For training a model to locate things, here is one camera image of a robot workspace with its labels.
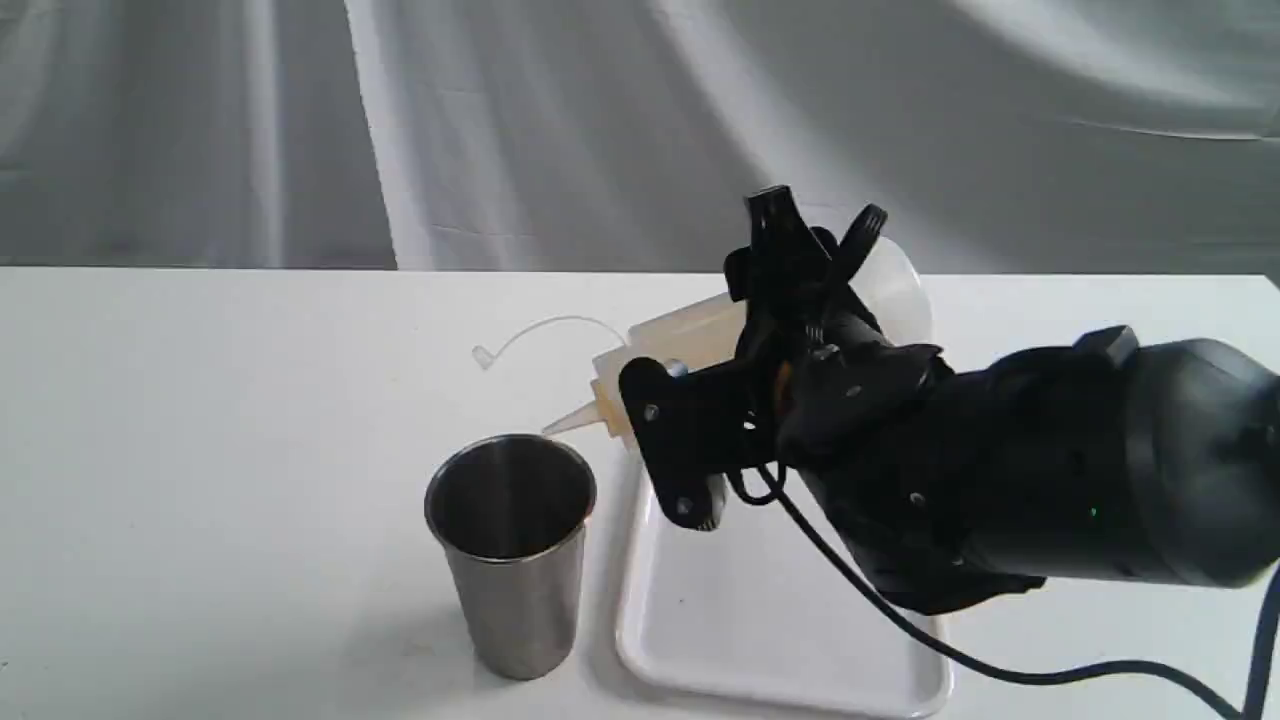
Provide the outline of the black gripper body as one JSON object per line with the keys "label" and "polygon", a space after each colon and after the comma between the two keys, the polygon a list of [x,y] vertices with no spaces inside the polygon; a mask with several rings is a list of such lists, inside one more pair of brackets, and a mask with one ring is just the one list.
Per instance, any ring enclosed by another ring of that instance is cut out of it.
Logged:
{"label": "black gripper body", "polygon": [[849,290],[826,301],[750,300],[771,322],[750,357],[773,379],[774,461],[799,471],[864,471],[920,452],[945,430],[940,347],[892,345]]}

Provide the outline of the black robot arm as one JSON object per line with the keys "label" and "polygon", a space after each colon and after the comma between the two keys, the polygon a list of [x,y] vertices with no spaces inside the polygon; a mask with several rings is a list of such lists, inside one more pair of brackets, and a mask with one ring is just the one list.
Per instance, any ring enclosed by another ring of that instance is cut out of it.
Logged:
{"label": "black robot arm", "polygon": [[1050,578],[1242,588],[1277,561],[1277,373],[1211,338],[1129,325],[957,372],[888,340],[850,283],[887,220],[841,240],[786,186],[746,197],[724,263],[783,357],[774,462],[887,601],[955,612]]}

